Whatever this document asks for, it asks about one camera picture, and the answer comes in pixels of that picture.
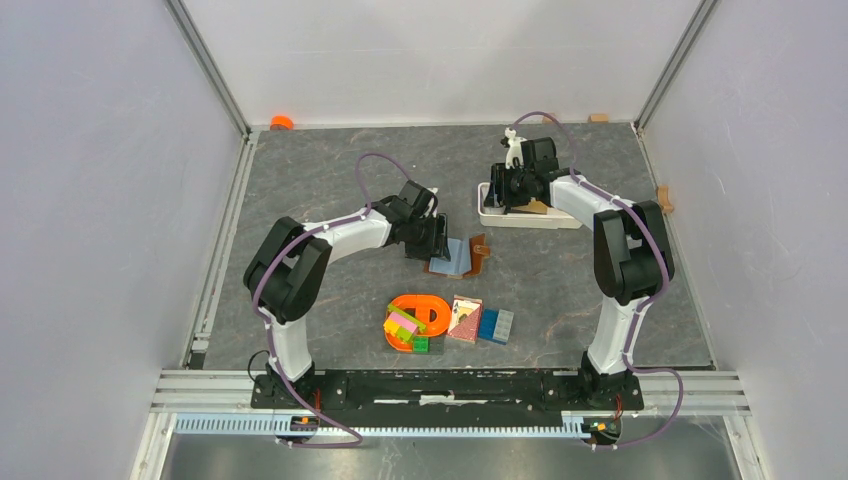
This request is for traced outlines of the white plastic tray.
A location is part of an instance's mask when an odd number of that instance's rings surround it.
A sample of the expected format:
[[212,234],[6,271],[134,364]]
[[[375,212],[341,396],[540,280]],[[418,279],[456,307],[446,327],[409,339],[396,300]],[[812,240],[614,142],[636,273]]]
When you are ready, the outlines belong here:
[[489,192],[488,182],[477,186],[477,212],[480,223],[486,227],[522,228],[522,229],[579,229],[582,223],[571,215],[548,208],[545,213],[513,212],[499,213],[496,209],[484,206],[484,200]]

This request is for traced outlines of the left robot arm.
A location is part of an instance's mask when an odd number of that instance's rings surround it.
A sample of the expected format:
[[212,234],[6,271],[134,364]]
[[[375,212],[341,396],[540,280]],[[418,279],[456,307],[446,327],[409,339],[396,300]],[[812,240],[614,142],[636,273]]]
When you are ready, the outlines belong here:
[[327,268],[352,254],[396,244],[409,259],[450,259],[447,216],[438,206],[436,189],[409,180],[398,194],[367,201],[345,216],[318,223],[291,217],[276,221],[249,262],[243,283],[266,331],[268,363],[279,377],[275,392],[288,406],[302,407],[314,394],[304,317]]

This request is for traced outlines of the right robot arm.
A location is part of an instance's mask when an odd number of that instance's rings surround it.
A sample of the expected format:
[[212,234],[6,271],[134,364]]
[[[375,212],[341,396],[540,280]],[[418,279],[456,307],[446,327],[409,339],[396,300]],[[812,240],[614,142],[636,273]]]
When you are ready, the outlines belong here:
[[491,168],[485,207],[509,212],[539,201],[592,231],[594,275],[603,299],[595,337],[581,360],[577,392],[585,405],[602,408],[631,379],[641,321],[673,277],[661,208],[613,195],[576,170],[562,168],[550,137],[528,140],[507,129],[501,142],[506,156]]

